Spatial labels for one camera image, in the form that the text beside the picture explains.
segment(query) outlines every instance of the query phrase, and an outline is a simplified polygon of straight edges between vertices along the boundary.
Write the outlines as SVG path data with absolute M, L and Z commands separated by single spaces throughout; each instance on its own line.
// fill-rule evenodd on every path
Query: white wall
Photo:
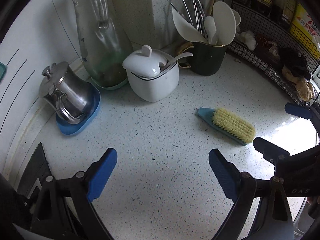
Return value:
M 130 40 L 157 49 L 171 44 L 179 37 L 172 20 L 171 2 L 182 11 L 181 0 L 113 0 L 116 13 Z M 201 2 L 206 7 L 209 0 Z
M 72 0 L 31 0 L 0 44 L 0 62 L 7 65 L 0 83 L 1 173 L 13 160 L 19 143 L 14 138 L 23 133 L 25 127 L 19 127 L 38 98 L 42 70 L 61 61 L 77 68 L 79 55 Z

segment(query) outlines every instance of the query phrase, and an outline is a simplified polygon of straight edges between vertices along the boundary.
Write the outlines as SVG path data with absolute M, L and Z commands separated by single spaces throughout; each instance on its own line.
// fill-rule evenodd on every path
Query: kitchen counter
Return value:
M 34 144 L 43 143 L 57 179 L 86 170 L 108 147 L 117 150 L 117 165 L 93 202 L 115 239 L 211 239 L 232 206 L 208 163 L 213 148 L 240 171 L 273 176 L 273 165 L 252 144 L 241 146 L 210 128 L 196 115 L 199 107 L 226 107 L 251 122 L 257 136 L 291 154 L 315 145 L 311 122 L 285 113 L 289 97 L 228 54 L 213 76 L 180 70 L 175 91 L 156 103 L 139 98 L 129 85 L 101 91 L 101 97 L 98 116 L 82 133 L 63 136 L 52 116 Z M 289 201 L 295 216 L 303 198 Z M 241 237 L 257 205 L 258 199 Z

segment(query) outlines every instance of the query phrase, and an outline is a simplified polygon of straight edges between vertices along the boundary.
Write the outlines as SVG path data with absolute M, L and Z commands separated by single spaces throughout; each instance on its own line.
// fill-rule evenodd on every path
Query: metal screw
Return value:
M 278 177 L 272 177 L 272 180 L 276 183 L 280 182 L 280 179 Z
M 246 171 L 241 172 L 241 176 L 242 176 L 243 178 L 245 178 L 245 179 L 250 178 L 250 174 L 247 173 Z
M 45 178 L 46 182 L 50 182 L 53 180 L 53 176 L 49 175 L 48 177 Z
M 77 174 L 76 174 L 77 178 L 83 178 L 83 176 L 84 176 L 84 172 L 83 171 L 78 171 Z

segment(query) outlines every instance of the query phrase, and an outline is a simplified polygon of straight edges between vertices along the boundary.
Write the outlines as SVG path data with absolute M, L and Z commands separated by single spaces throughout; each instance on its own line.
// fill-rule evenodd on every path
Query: blue coaster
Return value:
M 0 62 L 0 81 L 4 77 L 6 71 L 7 71 L 7 67 Z
M 57 114 L 56 114 L 56 122 L 57 125 L 60 129 L 60 131 L 64 135 L 76 135 L 84 130 L 88 126 L 88 124 L 92 121 L 93 118 L 96 117 L 100 110 L 100 100 L 101 100 L 101 95 L 99 90 L 92 84 L 90 84 L 93 89 L 93 99 L 94 99 L 94 108 L 93 111 L 87 116 L 86 119 L 82 120 L 78 124 L 70 124 L 66 122 L 65 120 L 61 119 Z

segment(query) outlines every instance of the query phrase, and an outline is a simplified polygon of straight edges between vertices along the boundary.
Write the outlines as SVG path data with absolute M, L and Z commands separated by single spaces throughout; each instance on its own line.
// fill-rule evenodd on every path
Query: stainless steel pitcher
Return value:
M 68 62 L 53 63 L 42 75 L 39 96 L 44 98 L 57 115 L 70 124 L 80 123 L 93 110 L 92 86 L 80 79 Z

